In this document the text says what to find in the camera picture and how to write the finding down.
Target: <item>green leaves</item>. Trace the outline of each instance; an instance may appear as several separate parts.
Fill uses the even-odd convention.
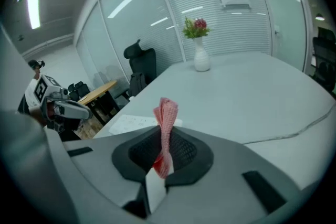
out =
[[[185,17],[182,33],[185,35],[186,38],[204,37],[208,35],[208,32],[210,32],[209,28],[196,27],[195,20]]]

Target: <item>door frame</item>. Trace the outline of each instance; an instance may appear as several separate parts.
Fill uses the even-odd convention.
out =
[[[303,14],[306,24],[306,55],[303,63],[303,73],[309,74],[309,67],[311,65],[311,59],[313,55],[313,20],[310,11],[310,5],[308,0],[301,0],[303,7]]]

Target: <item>cable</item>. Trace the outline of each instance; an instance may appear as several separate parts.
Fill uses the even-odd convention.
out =
[[[306,127],[302,128],[300,131],[298,132],[295,132],[293,134],[289,134],[289,135],[282,135],[282,136],[276,136],[276,137],[273,137],[273,138],[270,138],[270,139],[265,139],[265,140],[259,140],[259,141],[253,141],[253,142],[247,142],[247,143],[243,143],[243,145],[247,145],[247,144],[253,144],[253,143],[259,143],[259,142],[265,142],[265,141],[272,141],[272,140],[281,140],[281,139],[288,139],[288,138],[293,138],[295,136],[298,136],[299,134],[303,133],[304,131],[308,130],[309,128],[311,128],[312,126],[318,124],[319,122],[323,121],[325,118],[327,118],[331,111],[336,107],[336,103],[329,109],[329,111],[319,117],[317,120],[309,123]]]

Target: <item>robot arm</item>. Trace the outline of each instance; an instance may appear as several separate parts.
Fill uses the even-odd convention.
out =
[[[40,104],[43,117],[54,124],[54,129],[76,130],[84,120],[92,117],[91,111],[78,102],[69,100],[68,89],[61,87],[55,79],[41,74],[34,95]],[[53,103],[53,116],[48,115],[47,104]]]

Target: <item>red cloth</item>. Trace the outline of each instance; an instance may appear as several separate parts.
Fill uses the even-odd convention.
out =
[[[169,139],[177,117],[178,107],[174,101],[168,98],[161,98],[159,106],[154,109],[154,115],[161,127],[162,149],[154,162],[153,168],[161,178],[167,177],[172,165],[172,156],[169,153]]]

